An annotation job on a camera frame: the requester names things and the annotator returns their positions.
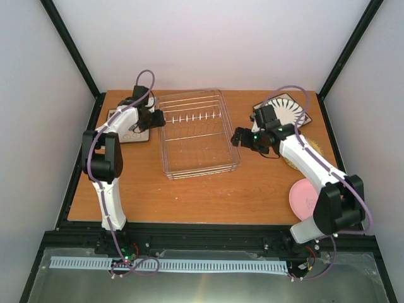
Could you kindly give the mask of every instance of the pink plate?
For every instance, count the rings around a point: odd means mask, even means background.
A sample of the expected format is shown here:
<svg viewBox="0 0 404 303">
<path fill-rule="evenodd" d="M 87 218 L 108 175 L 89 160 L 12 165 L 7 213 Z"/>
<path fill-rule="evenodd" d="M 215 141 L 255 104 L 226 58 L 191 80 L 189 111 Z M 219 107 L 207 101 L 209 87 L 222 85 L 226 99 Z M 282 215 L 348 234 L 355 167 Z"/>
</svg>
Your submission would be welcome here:
<svg viewBox="0 0 404 303">
<path fill-rule="evenodd" d="M 313 216 L 318 194 L 307 179 L 302 179 L 293 184 L 289 192 L 289 203 L 297 218 L 302 221 Z"/>
</svg>

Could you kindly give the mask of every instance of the white robotic arm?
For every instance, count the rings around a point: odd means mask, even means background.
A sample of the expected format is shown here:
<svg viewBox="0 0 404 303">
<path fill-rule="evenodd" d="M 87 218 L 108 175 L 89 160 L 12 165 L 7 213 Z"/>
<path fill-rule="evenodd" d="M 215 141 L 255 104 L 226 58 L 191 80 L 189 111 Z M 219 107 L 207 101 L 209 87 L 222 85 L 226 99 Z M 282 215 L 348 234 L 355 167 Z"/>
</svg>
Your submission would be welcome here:
<svg viewBox="0 0 404 303">
<path fill-rule="evenodd" d="M 241 143 L 261 154 L 269 153 L 272 148 L 277 155 L 290 160 L 319 194 L 313 216 L 290 229 L 296 244 L 334 234 L 363 221 L 363 207 L 338 179 L 344 180 L 363 199 L 363 182 L 359 177 L 347 176 L 328 163 L 303 135 L 295 134 L 293 124 L 281 125 L 271 105 L 256 109 L 253 117 L 252 129 L 237 128 L 232 144 Z"/>
<path fill-rule="evenodd" d="M 133 95 L 143 95 L 144 91 L 147 91 L 147 88 L 136 86 Z M 165 124 L 162 112 L 154 110 L 155 97 L 149 98 L 147 103 L 142 102 L 136 107 L 128 107 L 127 104 L 133 100 L 134 98 L 123 100 L 114 115 L 103 125 L 94 131 L 86 131 L 83 134 L 81 161 L 83 171 L 87 174 L 86 165 L 90 146 L 94 137 L 99 132 L 102 133 L 96 144 L 96 149 L 104 149 L 104 154 L 94 152 L 90 165 L 92 175 L 95 178 L 95 181 L 92 180 L 92 184 L 97 192 L 102 212 L 102 227 L 106 230 L 110 230 L 108 217 L 114 230 L 121 230 L 126 223 L 119 195 L 119 178 L 123 167 L 119 142 L 122 141 L 128 129 L 144 131 Z"/>
<path fill-rule="evenodd" d="M 103 133 L 117 133 L 119 137 L 119 141 L 122 141 L 123 136 L 126 131 L 138 123 L 139 115 L 138 109 L 133 107 L 124 112 L 121 112 L 126 106 L 121 105 L 115 111 L 115 115 L 117 115 L 116 119 L 114 119 L 113 123 L 109 125 L 109 121 L 114 118 L 112 116 L 107 122 L 97 128 L 95 131 L 99 132 L 104 127 L 107 127 L 103 131 Z M 104 208 L 102 205 L 102 191 L 104 192 L 105 205 L 107 207 L 107 212 L 109 214 L 109 218 L 111 220 L 112 226 L 114 230 L 121 230 L 126 223 L 126 217 L 122 210 L 121 205 L 121 197 L 119 195 L 119 177 L 116 177 L 112 180 L 112 182 L 100 181 L 102 188 L 97 184 L 97 182 L 92 182 L 98 196 L 98 202 L 100 203 L 100 209 L 102 213 L 102 228 L 109 230 L 109 224 L 107 222 L 107 217 L 105 216 Z"/>
<path fill-rule="evenodd" d="M 318 194 L 320 194 L 322 188 L 327 184 L 337 184 L 339 180 L 331 175 L 331 172 L 338 174 L 340 177 L 345 178 L 347 175 L 336 169 L 330 163 L 328 163 L 313 147 L 307 143 L 303 135 L 299 135 L 304 142 L 304 146 L 301 145 L 296 135 L 287 136 L 285 140 L 280 142 L 280 155 L 290 160 L 310 181 L 314 186 Z M 330 172 L 327 172 L 315 159 L 313 159 L 307 150 L 309 149 L 315 156 L 317 156 L 322 163 L 329 168 Z M 290 229 L 292 237 L 296 243 L 306 243 L 310 240 L 317 239 L 324 234 L 320 231 L 313 219 L 313 216 L 293 225 Z"/>
</svg>

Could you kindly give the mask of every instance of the wooden tabletop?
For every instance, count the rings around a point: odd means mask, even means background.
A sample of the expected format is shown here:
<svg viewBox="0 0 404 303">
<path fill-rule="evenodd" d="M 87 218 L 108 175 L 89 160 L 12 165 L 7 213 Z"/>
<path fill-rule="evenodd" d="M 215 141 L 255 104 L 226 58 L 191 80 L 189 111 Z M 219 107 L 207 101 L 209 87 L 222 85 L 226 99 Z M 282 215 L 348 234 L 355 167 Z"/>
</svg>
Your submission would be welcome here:
<svg viewBox="0 0 404 303">
<path fill-rule="evenodd" d="M 156 96 L 180 93 L 155 91 Z M 287 91 L 301 105 L 303 93 Z M 251 128 L 252 106 L 269 91 L 224 91 L 233 128 Z M 308 114 L 313 121 L 300 130 L 336 165 L 315 92 L 309 92 Z M 109 109 L 131 95 L 130 90 L 108 91 L 97 127 Z M 233 172 L 168 180 L 162 171 L 157 129 L 146 143 L 122 144 L 124 169 L 120 179 L 121 201 L 130 222 L 293 224 L 299 219 L 289 206 L 292 185 L 304 176 L 284 159 L 265 159 L 259 153 L 239 148 L 241 164 Z M 82 174 L 68 220 L 101 221 L 97 195 L 87 175 Z"/>
</svg>

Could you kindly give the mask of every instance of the wire dish rack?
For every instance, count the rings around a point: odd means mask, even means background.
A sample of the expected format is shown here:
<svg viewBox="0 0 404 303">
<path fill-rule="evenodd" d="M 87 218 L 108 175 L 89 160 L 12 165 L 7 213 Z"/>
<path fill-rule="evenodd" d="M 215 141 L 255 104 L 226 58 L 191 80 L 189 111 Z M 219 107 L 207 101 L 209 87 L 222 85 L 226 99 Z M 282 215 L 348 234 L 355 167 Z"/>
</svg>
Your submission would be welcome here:
<svg viewBox="0 0 404 303">
<path fill-rule="evenodd" d="M 169 179 L 230 172 L 240 154 L 221 91 L 180 93 L 157 99 L 165 126 L 158 129 L 163 171 Z"/>
</svg>

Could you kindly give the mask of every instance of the white wall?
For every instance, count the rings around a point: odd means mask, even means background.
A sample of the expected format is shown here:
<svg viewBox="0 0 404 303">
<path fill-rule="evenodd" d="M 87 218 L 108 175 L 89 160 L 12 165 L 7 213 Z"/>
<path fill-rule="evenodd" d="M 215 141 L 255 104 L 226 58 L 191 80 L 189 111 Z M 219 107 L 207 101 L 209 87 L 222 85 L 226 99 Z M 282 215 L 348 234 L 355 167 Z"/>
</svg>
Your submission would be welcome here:
<svg viewBox="0 0 404 303">
<path fill-rule="evenodd" d="M 101 90 L 319 90 L 369 0 L 55 0 Z"/>
<path fill-rule="evenodd" d="M 365 200 L 395 288 L 404 302 L 404 2 L 385 1 L 326 98 L 348 172 Z"/>
<path fill-rule="evenodd" d="M 15 303 L 94 100 L 40 1 L 1 1 L 0 41 L 0 302 Z"/>
</svg>

